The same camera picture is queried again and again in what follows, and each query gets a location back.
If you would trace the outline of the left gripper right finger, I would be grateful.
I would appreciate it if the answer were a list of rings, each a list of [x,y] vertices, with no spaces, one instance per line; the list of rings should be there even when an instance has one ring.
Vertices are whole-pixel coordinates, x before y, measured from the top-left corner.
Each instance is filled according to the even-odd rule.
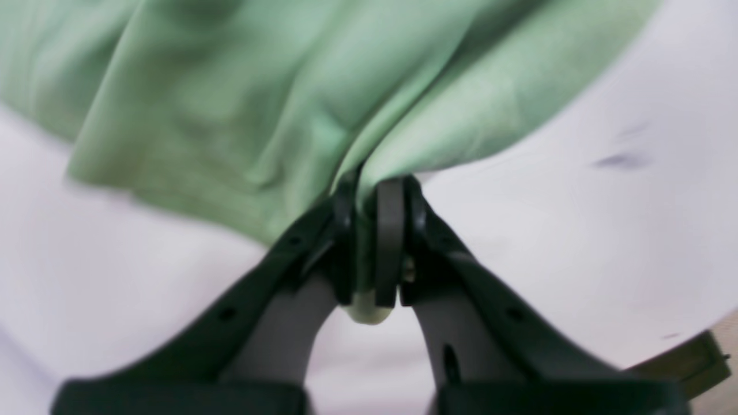
[[[583,351],[472,255],[411,176],[376,187],[375,303],[421,325],[432,414],[688,414],[673,382]]]

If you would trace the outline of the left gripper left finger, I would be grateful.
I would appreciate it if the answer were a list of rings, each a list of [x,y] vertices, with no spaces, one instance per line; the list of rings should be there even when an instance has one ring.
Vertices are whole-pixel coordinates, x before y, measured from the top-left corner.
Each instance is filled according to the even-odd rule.
[[[354,293],[356,182],[341,179],[166,344],[108,375],[64,383],[52,413],[309,413],[314,341]]]

